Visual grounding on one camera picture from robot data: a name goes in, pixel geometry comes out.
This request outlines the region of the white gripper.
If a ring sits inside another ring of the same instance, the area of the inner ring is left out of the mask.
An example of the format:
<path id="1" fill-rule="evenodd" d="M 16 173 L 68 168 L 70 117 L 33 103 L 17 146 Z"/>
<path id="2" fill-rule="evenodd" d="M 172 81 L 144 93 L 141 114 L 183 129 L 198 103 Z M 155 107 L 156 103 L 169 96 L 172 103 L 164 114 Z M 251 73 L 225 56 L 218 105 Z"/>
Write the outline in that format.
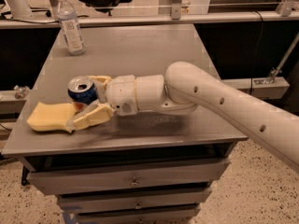
<path id="1" fill-rule="evenodd" d="M 135 76 L 90 76 L 99 93 L 106 91 L 108 104 L 92 102 L 66 123 L 71 131 L 83 130 L 108 122 L 116 113 L 119 116 L 135 115 L 138 111 L 135 99 Z"/>

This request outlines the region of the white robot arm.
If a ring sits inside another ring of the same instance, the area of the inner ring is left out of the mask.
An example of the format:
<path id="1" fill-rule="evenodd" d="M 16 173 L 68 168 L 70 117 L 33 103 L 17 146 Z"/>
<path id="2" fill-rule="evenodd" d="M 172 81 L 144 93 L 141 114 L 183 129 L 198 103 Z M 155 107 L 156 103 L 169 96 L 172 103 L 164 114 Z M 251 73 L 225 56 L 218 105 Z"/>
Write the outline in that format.
<path id="1" fill-rule="evenodd" d="M 98 99 L 67 122 L 82 130 L 114 115 L 139 112 L 183 115 L 202 106 L 299 171 L 299 118 L 217 80 L 186 62 L 168 66 L 165 74 L 135 77 L 92 77 Z"/>

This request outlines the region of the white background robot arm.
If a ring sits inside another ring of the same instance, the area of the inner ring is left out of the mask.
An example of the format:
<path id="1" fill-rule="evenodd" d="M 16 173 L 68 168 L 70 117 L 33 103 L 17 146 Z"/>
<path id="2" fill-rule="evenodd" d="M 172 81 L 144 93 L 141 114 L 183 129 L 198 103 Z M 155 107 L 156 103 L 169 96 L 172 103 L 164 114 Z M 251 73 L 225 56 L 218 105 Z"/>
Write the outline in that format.
<path id="1" fill-rule="evenodd" d="M 27 0 L 6 0 L 14 19 L 30 19 L 33 17 L 32 9 Z"/>

